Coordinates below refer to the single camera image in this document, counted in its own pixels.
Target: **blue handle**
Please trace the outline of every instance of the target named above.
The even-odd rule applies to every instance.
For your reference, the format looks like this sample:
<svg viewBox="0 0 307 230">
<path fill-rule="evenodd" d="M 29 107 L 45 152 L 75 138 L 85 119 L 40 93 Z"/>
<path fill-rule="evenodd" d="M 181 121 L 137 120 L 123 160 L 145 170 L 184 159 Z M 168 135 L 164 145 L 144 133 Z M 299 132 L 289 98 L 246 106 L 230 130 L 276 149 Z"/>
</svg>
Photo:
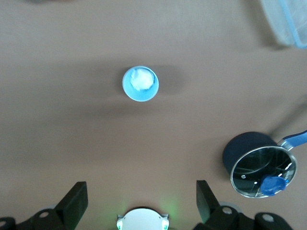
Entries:
<svg viewBox="0 0 307 230">
<path fill-rule="evenodd" d="M 296 147 L 307 143 L 307 130 L 302 133 L 293 134 L 283 138 L 284 141 L 289 143 L 292 147 Z"/>
</svg>

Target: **clear plastic bin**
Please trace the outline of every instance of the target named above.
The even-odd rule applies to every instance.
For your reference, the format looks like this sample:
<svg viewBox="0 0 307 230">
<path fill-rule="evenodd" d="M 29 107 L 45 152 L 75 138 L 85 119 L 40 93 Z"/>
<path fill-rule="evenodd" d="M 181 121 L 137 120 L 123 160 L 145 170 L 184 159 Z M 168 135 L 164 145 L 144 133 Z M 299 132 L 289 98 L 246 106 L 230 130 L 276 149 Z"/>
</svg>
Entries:
<svg viewBox="0 0 307 230">
<path fill-rule="evenodd" d="M 264 13 L 285 46 L 307 48 L 307 0 L 261 0 Z"/>
</svg>

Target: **pan handle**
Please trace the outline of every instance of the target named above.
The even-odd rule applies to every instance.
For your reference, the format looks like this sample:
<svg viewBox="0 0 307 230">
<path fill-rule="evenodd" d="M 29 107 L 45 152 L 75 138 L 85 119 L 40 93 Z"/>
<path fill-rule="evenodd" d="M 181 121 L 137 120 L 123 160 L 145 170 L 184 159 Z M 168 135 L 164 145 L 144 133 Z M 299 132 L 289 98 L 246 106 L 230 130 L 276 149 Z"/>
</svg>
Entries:
<svg viewBox="0 0 307 230">
<path fill-rule="evenodd" d="M 301 133 L 293 134 L 284 137 L 279 143 L 279 146 L 291 150 L 294 147 L 307 143 L 307 130 Z"/>
</svg>

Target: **white cotton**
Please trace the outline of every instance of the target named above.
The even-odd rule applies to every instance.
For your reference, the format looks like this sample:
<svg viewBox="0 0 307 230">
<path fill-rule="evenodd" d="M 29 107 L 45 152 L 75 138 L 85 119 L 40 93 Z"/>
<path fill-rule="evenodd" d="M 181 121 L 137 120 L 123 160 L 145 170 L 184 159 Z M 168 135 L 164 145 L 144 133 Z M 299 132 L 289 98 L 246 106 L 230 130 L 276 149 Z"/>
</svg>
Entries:
<svg viewBox="0 0 307 230">
<path fill-rule="evenodd" d="M 131 85 L 138 91 L 148 90 L 154 83 L 154 75 L 146 69 L 136 69 L 131 74 Z"/>
</svg>

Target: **blue cup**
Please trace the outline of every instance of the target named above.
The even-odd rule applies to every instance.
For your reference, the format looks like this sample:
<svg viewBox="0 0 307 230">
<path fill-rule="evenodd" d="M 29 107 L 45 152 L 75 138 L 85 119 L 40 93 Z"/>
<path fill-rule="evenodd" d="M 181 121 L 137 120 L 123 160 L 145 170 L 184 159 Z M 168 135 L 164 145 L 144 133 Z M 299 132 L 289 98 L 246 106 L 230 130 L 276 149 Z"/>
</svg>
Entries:
<svg viewBox="0 0 307 230">
<path fill-rule="evenodd" d="M 122 84 L 126 95 L 137 102 L 152 99 L 159 89 L 158 77 L 145 66 L 130 68 L 125 73 Z"/>
</svg>

